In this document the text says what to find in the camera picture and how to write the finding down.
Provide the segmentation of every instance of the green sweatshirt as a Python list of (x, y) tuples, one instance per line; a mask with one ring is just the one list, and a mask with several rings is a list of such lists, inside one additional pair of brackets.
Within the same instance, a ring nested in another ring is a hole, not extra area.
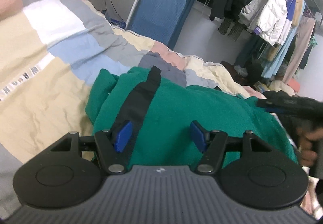
[[(146, 81), (149, 70), (131, 68), (120, 77), (101, 69), (93, 84), (86, 114), (93, 133), (109, 129), (130, 91)], [(162, 78), (145, 116), (130, 160), (131, 165), (196, 165), (202, 157), (190, 139), (190, 123), (197, 120), (206, 130), (218, 129), (242, 137), (253, 130), (260, 138), (297, 162), (285, 131), (276, 119), (256, 107), (257, 98), (240, 99), (222, 91), (188, 86)], [(224, 166), (239, 158), (227, 153)]]

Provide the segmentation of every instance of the white puffer jacket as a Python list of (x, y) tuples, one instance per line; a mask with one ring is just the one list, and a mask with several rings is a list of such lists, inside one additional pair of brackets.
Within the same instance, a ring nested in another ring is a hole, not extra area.
[(240, 22), (251, 30), (260, 30), (260, 37), (272, 46), (282, 33), (287, 17), (286, 0), (253, 0), (240, 13)]

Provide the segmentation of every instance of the pink pants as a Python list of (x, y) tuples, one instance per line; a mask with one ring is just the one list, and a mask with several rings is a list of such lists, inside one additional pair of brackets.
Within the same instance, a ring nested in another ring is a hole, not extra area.
[(299, 26), (296, 30), (296, 41), (295, 49), (290, 58), (289, 65), (287, 67), (283, 82), (288, 84), (289, 80), (293, 77), (295, 71), (297, 70), (301, 60), (307, 50), (309, 41), (311, 40), (311, 35), (315, 25), (315, 19), (302, 17)]

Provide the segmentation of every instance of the silver bolt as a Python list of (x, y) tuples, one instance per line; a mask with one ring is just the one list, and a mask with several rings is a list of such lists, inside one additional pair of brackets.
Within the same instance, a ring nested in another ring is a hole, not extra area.
[(213, 167), (208, 164), (198, 165), (197, 170), (201, 173), (210, 173), (213, 171)]
[(109, 171), (112, 173), (121, 173), (122, 171), (124, 171), (124, 166), (120, 164), (113, 164), (109, 167)]

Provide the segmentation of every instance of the bed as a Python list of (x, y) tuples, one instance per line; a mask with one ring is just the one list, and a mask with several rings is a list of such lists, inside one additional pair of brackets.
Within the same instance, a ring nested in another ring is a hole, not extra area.
[(0, 0), (0, 217), (19, 207), (15, 171), (69, 131), (91, 135), (84, 108), (101, 68), (157, 66), (181, 85), (249, 93), (221, 65), (111, 26), (87, 0)]

